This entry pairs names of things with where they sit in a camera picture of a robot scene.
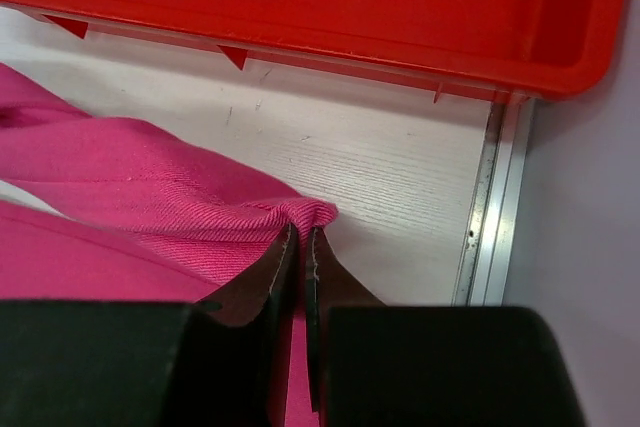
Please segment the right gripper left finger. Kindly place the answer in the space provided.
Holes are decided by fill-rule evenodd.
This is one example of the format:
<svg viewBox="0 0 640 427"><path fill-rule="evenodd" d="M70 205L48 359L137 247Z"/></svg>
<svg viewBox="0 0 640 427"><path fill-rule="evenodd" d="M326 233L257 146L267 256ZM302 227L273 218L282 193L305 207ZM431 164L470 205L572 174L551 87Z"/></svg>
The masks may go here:
<svg viewBox="0 0 640 427"><path fill-rule="evenodd" d="M280 426L299 235L203 300L6 300L5 426Z"/></svg>

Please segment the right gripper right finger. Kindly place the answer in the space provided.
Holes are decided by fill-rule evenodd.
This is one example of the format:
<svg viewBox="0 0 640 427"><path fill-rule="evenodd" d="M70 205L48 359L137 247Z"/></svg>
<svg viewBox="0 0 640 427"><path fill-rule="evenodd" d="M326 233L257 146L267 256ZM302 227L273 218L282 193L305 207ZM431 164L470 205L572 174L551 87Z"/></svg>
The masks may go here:
<svg viewBox="0 0 640 427"><path fill-rule="evenodd" d="M305 255L311 405L324 426L582 426L556 339L524 307L388 306L322 229Z"/></svg>

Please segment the pink trousers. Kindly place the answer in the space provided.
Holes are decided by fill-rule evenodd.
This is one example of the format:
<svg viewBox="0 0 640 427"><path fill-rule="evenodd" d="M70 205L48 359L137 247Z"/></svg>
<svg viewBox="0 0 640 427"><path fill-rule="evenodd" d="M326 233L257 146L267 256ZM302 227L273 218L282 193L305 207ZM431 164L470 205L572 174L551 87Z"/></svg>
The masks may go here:
<svg viewBox="0 0 640 427"><path fill-rule="evenodd" d="M257 260L280 229L338 214L146 121L94 117L1 69L1 178L54 216L3 206L3 296L192 300Z"/></svg>

